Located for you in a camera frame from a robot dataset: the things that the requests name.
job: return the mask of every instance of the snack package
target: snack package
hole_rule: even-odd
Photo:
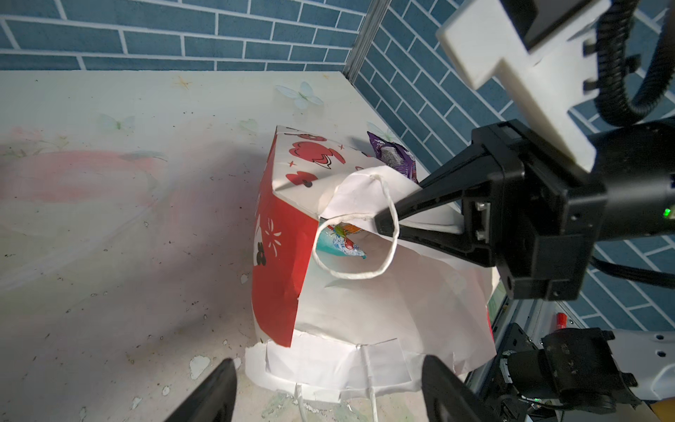
[[[351,224],[342,224],[337,226],[328,226],[321,231],[317,250],[337,255],[340,257],[362,257],[366,258],[366,253],[347,238],[347,234],[360,232],[361,229]]]
[[[375,158],[384,162],[384,164],[395,169],[413,182],[418,183],[415,158],[410,154],[410,151],[408,151],[406,147],[394,142],[388,142],[370,132],[368,132],[368,137],[375,150]]]

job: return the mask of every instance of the white tabletop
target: white tabletop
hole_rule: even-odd
[[[303,80],[323,106],[275,90]],[[386,127],[338,72],[0,72],[0,97],[12,422],[163,421],[255,341],[252,217],[276,125],[364,151],[366,122]],[[234,420],[299,418],[292,398],[238,375]],[[425,420],[420,394],[378,403],[380,420]],[[370,419],[366,400],[310,407],[313,420]]]

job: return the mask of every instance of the starfish print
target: starfish print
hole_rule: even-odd
[[[184,86],[185,89],[189,89],[189,88],[188,88],[188,85],[189,85],[189,84],[192,84],[192,82],[187,82],[187,81],[185,81],[183,78],[181,78],[180,76],[178,76],[178,82],[176,82],[176,84],[179,84],[179,85]]]

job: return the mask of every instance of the blue tile wall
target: blue tile wall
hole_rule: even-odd
[[[356,88],[429,170],[459,153],[471,131],[501,120],[523,118],[496,79],[478,91],[459,79],[439,47],[435,31],[461,6],[457,0],[391,0],[361,67]],[[668,0],[643,0],[635,16],[628,53],[641,53],[643,68],[653,54]],[[644,71],[626,79],[630,94]],[[675,115],[675,82],[648,120]],[[612,127],[598,118],[592,101],[570,110],[585,134]],[[600,242],[600,259],[675,273],[675,237]],[[620,280],[589,267],[582,294],[569,302],[588,326],[675,329],[675,291]]]
[[[340,71],[369,5],[0,0],[0,70]]]

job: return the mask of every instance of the scuffed table surface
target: scuffed table surface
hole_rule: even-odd
[[[301,111],[275,85],[307,81]],[[163,421],[256,339],[252,221],[276,125],[372,151],[338,72],[0,72],[0,420]],[[421,178],[427,173],[419,169]],[[297,421],[238,370],[234,420]],[[308,404],[367,421],[367,400]],[[380,420],[426,420],[420,394]]]

